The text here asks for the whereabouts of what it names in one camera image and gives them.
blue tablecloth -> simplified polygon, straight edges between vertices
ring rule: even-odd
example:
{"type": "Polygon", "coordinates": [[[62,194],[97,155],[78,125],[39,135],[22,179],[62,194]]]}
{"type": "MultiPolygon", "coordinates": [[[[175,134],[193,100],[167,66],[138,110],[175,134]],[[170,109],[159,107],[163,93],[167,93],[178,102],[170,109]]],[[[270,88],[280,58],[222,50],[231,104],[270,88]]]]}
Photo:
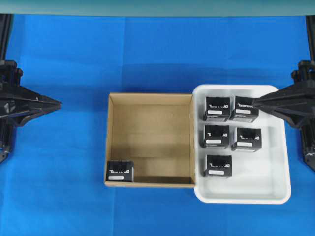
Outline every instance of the blue tablecloth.
{"type": "Polygon", "coordinates": [[[304,17],[16,15],[7,59],[23,69],[21,85],[63,108],[18,128],[0,165],[0,235],[314,235],[315,173],[288,125],[292,196],[283,205],[204,204],[193,189],[103,184],[110,92],[283,88],[309,59],[304,17]]]}

blue backdrop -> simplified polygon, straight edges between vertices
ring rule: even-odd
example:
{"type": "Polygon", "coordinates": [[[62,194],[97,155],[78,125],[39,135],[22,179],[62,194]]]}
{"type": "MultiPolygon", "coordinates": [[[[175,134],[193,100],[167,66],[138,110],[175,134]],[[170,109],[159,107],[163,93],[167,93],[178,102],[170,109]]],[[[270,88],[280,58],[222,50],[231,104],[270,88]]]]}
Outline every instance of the blue backdrop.
{"type": "Polygon", "coordinates": [[[15,15],[7,59],[21,85],[62,101],[17,131],[0,165],[0,235],[303,235],[315,232],[315,173],[286,125],[292,196],[283,205],[204,204],[192,189],[103,184],[110,92],[293,83],[309,59],[304,17],[15,15]]]}

white label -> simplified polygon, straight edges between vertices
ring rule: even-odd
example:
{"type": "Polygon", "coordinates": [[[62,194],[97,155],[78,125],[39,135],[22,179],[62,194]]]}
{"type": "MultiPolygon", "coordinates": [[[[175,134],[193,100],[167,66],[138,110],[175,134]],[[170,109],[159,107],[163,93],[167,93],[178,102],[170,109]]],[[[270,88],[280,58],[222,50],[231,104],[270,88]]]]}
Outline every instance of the white label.
{"type": "Polygon", "coordinates": [[[252,150],[252,149],[241,149],[241,148],[238,148],[238,149],[235,149],[235,151],[247,151],[247,152],[254,152],[255,150],[252,150]]]}
{"type": "Polygon", "coordinates": [[[208,172],[209,172],[210,175],[220,175],[220,176],[224,175],[224,171],[212,171],[212,170],[209,170],[208,172]]]}
{"type": "Polygon", "coordinates": [[[124,176],[109,176],[108,180],[124,180],[124,176]]]}
{"type": "Polygon", "coordinates": [[[208,114],[222,115],[223,111],[208,110],[208,114]]]}
{"type": "Polygon", "coordinates": [[[248,143],[248,142],[237,142],[237,146],[252,147],[252,143],[248,143]]]}
{"type": "Polygon", "coordinates": [[[235,112],[236,113],[243,113],[243,114],[250,114],[251,113],[250,110],[242,110],[242,109],[236,109],[235,112]]]}
{"type": "Polygon", "coordinates": [[[213,122],[224,122],[224,118],[208,118],[208,120],[213,121],[213,122]]]}
{"type": "Polygon", "coordinates": [[[207,144],[220,144],[221,143],[221,139],[213,139],[213,140],[206,140],[207,144]]]}
{"type": "Polygon", "coordinates": [[[249,119],[249,118],[234,118],[233,121],[239,121],[239,122],[251,122],[252,119],[249,119]]]}

small black box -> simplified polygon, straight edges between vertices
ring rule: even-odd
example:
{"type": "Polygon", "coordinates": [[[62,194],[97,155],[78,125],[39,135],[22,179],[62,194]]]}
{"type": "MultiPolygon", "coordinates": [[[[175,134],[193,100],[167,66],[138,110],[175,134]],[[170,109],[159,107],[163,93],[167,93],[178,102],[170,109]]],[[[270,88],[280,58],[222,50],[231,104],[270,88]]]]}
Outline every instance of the small black box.
{"type": "Polygon", "coordinates": [[[133,162],[132,161],[108,161],[107,181],[133,182],[133,162]]]}
{"type": "Polygon", "coordinates": [[[206,97],[204,121],[225,122],[231,114],[229,97],[206,97]]]}
{"type": "Polygon", "coordinates": [[[252,106],[253,98],[235,96],[230,120],[253,122],[259,115],[259,110],[252,106]]]}
{"type": "Polygon", "coordinates": [[[232,151],[257,151],[261,149],[261,129],[235,128],[232,151]]]}
{"type": "Polygon", "coordinates": [[[232,176],[232,156],[206,155],[205,176],[232,176]]]}
{"type": "Polygon", "coordinates": [[[230,144],[230,126],[205,125],[204,147],[226,149],[230,144]]]}

cardboard box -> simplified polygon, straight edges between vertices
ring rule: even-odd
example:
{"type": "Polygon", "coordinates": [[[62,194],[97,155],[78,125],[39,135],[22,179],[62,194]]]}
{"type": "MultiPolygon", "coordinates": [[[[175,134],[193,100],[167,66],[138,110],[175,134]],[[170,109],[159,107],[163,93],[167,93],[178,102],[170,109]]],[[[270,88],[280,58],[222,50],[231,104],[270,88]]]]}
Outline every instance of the cardboard box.
{"type": "Polygon", "coordinates": [[[195,186],[192,94],[111,93],[107,127],[106,160],[134,162],[134,182],[107,186],[195,186]]]}

